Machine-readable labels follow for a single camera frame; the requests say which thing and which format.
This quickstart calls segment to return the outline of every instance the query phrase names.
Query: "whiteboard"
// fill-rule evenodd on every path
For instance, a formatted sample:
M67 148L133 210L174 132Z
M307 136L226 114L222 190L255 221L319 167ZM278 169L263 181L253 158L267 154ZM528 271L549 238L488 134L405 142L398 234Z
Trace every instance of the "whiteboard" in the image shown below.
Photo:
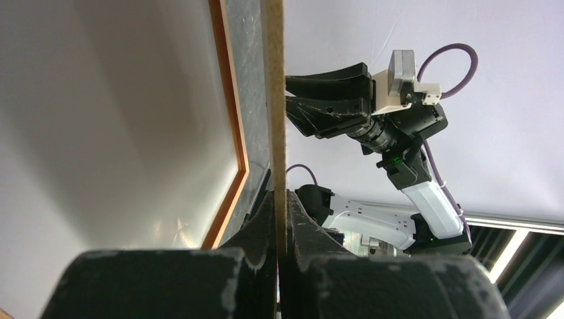
M207 0L0 21L2 308L37 317L85 250L200 247L240 171Z

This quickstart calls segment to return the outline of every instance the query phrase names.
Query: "fluorescent light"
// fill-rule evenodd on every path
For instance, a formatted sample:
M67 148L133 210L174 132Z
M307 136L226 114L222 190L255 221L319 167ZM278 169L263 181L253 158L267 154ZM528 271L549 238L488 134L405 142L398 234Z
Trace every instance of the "fluorescent light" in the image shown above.
M564 302L558 306L558 308L554 309L551 314L546 317L546 319L562 319L564 318Z
M492 284L495 284L495 282L499 279L499 276L501 276L501 274L513 258L515 252L518 250L519 246L521 246L527 234L529 234L529 231L524 231L522 229L515 231L513 237L511 238L507 246L505 246L505 249L493 265L492 271L489 275Z

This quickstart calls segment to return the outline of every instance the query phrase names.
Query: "white plastic housing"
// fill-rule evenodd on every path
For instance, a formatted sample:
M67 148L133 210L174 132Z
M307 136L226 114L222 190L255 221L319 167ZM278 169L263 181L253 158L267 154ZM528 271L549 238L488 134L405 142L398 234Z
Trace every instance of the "white plastic housing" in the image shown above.
M323 223L325 228L354 231L398 249L407 249L415 242L415 222L410 218L413 213L391 212L381 207L350 201L339 195L331 198L331 209L334 213Z
M438 239L462 234L464 226L436 181L426 181L402 189L417 207L433 235Z

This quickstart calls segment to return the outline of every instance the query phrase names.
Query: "wooden board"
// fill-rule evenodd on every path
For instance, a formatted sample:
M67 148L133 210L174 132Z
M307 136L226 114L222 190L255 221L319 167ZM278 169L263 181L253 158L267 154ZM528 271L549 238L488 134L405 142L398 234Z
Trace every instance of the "wooden board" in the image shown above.
M284 78L284 2L261 0L265 87L269 118L271 169L274 186L279 261L286 244L286 97Z

